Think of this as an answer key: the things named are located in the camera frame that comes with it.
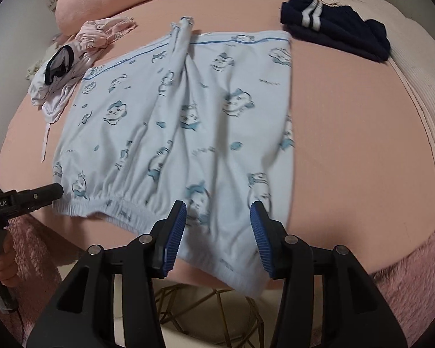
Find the light blue cartoon shorts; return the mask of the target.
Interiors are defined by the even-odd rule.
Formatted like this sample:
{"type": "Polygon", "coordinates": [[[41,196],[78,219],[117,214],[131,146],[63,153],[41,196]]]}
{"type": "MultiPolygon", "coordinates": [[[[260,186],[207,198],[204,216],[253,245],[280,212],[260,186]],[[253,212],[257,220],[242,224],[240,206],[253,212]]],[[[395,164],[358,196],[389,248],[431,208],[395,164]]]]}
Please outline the light blue cartoon shorts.
{"type": "Polygon", "coordinates": [[[85,73],[54,154],[54,209],[141,234],[180,200],[180,259],[258,296],[269,278],[251,205],[280,222],[291,208],[290,36],[192,28],[185,17],[85,73]]]}

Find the pink fluffy rug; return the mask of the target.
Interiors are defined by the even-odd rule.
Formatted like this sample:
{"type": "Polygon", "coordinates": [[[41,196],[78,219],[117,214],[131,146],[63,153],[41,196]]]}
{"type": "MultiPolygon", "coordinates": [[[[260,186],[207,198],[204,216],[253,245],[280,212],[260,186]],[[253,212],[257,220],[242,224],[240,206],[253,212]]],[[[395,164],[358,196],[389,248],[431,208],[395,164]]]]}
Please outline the pink fluffy rug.
{"type": "Polygon", "coordinates": [[[401,261],[372,274],[411,346],[435,319],[435,232],[401,261]]]}

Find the white navy-trimmed shirt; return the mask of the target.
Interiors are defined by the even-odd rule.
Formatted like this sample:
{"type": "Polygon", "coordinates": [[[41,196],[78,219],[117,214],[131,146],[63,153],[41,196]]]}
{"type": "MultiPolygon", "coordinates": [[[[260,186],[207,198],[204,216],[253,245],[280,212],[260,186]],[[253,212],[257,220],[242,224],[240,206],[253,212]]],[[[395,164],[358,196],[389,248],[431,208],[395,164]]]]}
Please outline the white navy-trimmed shirt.
{"type": "Polygon", "coordinates": [[[33,77],[28,94],[45,122],[41,161],[46,156],[51,126],[59,120],[85,72],[103,52],[104,48],[82,48],[76,42],[70,42],[61,46],[33,77]]]}

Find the pink patterned garment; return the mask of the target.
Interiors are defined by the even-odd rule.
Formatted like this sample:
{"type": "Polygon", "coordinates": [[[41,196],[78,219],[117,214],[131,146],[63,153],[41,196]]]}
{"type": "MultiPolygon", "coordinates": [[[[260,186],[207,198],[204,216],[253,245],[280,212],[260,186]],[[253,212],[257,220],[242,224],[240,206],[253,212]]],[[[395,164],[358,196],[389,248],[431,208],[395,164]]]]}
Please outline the pink patterned garment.
{"type": "Polygon", "coordinates": [[[132,17],[110,17],[86,21],[75,35],[74,42],[84,52],[105,49],[137,27],[132,17]]]}

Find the beige bed blanket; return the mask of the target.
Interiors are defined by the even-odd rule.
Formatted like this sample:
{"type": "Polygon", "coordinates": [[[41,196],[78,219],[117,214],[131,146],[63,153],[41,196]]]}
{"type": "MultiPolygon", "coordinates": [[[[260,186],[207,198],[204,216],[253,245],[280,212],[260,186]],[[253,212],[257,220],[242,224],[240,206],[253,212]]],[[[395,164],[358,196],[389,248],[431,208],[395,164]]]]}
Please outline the beige bed blanket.
{"type": "Polygon", "coordinates": [[[435,164],[435,40],[417,22],[384,0],[321,0],[350,6],[363,19],[383,23],[391,44],[389,61],[410,92],[423,123],[435,164]]]}

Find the navy striped folded garment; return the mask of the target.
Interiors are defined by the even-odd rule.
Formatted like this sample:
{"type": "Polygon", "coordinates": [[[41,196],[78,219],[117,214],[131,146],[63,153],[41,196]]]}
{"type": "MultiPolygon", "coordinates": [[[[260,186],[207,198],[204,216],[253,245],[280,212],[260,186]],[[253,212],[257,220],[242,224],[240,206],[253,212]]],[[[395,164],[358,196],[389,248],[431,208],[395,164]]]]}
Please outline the navy striped folded garment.
{"type": "Polygon", "coordinates": [[[350,6],[329,6],[321,0],[289,0],[281,5],[280,23],[299,40],[380,63],[390,56],[391,44],[384,24],[363,20],[350,6]]]}

